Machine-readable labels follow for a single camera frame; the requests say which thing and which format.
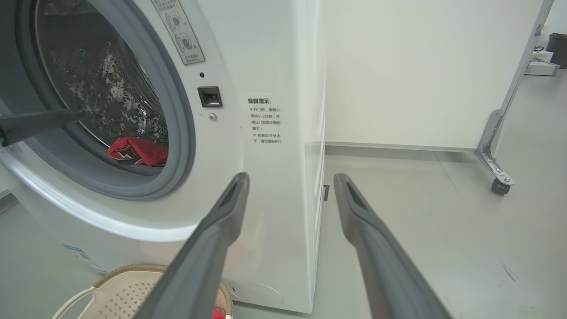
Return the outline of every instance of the white washing machine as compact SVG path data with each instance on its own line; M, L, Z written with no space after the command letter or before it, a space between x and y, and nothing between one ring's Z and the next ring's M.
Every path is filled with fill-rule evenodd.
M23 181L12 193L85 269L107 272L167 265L246 171L247 210L223 281L235 300L311 312L324 150L321 6L4 1L0 114L85 115L0 152ZM120 160L106 153L118 140L130 143ZM164 152L166 161L154 161Z

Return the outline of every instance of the beige plastic basket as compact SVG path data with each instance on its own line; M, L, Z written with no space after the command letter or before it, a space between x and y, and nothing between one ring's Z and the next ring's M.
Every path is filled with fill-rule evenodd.
M78 318L82 319L129 319L154 288L166 266L130 265L112 271L92 287L69 299L53 319L60 319L77 301L91 295L92 299ZM219 287L217 310L232 318L232 298L226 286Z

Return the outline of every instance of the caster wheel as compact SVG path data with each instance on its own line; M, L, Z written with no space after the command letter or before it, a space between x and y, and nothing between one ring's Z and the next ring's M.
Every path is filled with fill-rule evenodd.
M506 185L506 184L502 184L498 178L494 179L494 182L492 182L492 192L493 193L497 193L497 194L508 194L508 191L510 190L510 185Z

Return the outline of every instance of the instruction label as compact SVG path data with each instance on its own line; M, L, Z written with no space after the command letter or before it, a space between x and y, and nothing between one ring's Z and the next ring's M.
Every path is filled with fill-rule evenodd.
M282 127L285 119L278 100L273 96L253 96L247 98L247 106L254 144L283 144L285 136Z
M79 258L82 262L86 263L89 269L102 272L103 274L108 273L106 272L106 270L100 267L99 264L97 264L94 260L92 260L92 258L89 257L87 253L85 253L81 248L77 248L69 245L63 245L63 246L67 248L70 252L72 252L75 256L77 256L77 258Z
M162 17L163 24L166 25L183 64L188 65L205 61L205 55L179 0L151 1L159 16Z

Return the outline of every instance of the red cloth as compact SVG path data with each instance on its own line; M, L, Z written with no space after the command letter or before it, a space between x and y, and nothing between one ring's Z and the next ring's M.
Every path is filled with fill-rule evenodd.
M218 311L213 312L213 319L225 319L226 316Z
M168 149L141 138L123 137L112 143L106 153L124 164L155 166L167 162Z

